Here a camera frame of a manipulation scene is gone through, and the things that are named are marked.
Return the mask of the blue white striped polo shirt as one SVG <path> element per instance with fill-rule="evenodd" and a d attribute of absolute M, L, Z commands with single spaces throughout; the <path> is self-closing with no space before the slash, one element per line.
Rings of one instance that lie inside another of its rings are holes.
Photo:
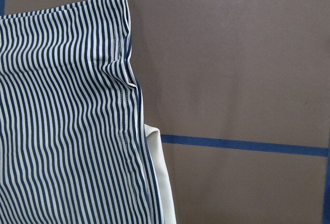
<path fill-rule="evenodd" d="M 176 223 L 127 0 L 1 17 L 1 223 Z"/>

